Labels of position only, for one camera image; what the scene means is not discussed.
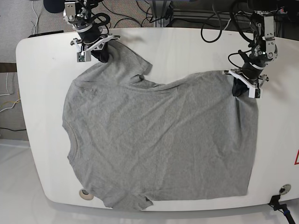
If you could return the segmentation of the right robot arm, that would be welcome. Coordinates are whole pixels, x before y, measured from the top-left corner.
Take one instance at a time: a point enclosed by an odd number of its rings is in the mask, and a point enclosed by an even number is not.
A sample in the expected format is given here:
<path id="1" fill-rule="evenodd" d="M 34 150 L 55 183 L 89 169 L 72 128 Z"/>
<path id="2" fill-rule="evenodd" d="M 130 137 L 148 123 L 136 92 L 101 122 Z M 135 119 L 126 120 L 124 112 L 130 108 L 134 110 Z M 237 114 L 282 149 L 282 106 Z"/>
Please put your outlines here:
<path id="1" fill-rule="evenodd" d="M 102 63 L 109 60 L 108 42 L 118 40 L 119 35 L 109 32 L 110 16 L 106 13 L 94 14 L 100 0 L 66 0 L 64 20 L 72 26 L 80 38 L 74 38 L 71 46 L 77 49 L 78 62 L 90 62 L 92 57 Z"/>

